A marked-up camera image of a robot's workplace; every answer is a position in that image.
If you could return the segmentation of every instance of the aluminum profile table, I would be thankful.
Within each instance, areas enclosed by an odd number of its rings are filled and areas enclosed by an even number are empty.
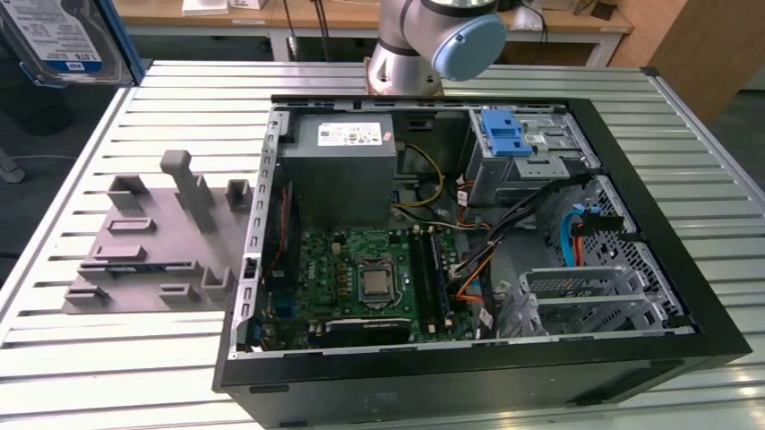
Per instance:
[[[156,62],[119,90],[0,292],[0,428],[256,428],[211,391],[223,313],[64,315],[118,174],[171,186],[168,149],[195,156],[211,186],[255,183],[271,94],[362,94],[362,64]],[[637,70],[495,67],[449,95],[594,101],[754,352],[620,405],[363,428],[762,428],[765,199],[660,78]]]

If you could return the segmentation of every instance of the blue drive bay latch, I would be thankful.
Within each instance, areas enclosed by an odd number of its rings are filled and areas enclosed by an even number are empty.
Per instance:
[[[483,109],[481,120],[495,157],[529,157],[531,146],[523,141],[523,124],[506,109]]]

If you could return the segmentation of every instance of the ram slot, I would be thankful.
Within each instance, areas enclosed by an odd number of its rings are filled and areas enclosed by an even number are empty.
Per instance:
[[[450,297],[446,290],[447,279],[446,271],[443,270],[443,264],[441,262],[441,251],[439,251],[439,240],[437,235],[429,233],[430,250],[429,256],[431,260],[433,267],[433,282],[429,284],[430,289],[434,290],[434,294],[439,299],[439,312],[443,325],[446,327],[451,326],[451,309],[450,309]]]
[[[433,286],[438,283],[434,254],[431,252],[431,234],[427,231],[411,231],[409,234],[409,259],[411,279],[415,289],[417,318],[419,327],[427,333],[435,333],[442,325],[439,318],[439,295]]]

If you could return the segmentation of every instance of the yellow wire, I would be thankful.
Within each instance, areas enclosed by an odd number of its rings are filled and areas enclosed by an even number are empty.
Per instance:
[[[415,150],[419,153],[419,155],[422,155],[422,157],[429,161],[430,166],[433,166],[437,173],[439,174],[439,189],[426,200],[423,200],[421,202],[394,203],[395,208],[418,208],[421,206],[425,206],[426,204],[435,202],[437,199],[441,197],[441,193],[443,193],[443,175],[441,173],[439,165],[435,164],[435,161],[427,155],[427,153],[423,150],[421,150],[415,145],[413,145],[410,143],[406,143],[406,147],[411,148],[413,150]]]

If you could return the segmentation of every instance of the power supply label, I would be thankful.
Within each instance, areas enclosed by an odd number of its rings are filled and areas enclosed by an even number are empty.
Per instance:
[[[381,123],[322,123],[319,146],[382,145]]]
[[[67,0],[0,0],[37,57],[67,73],[97,72],[101,58],[80,21],[63,9]]]

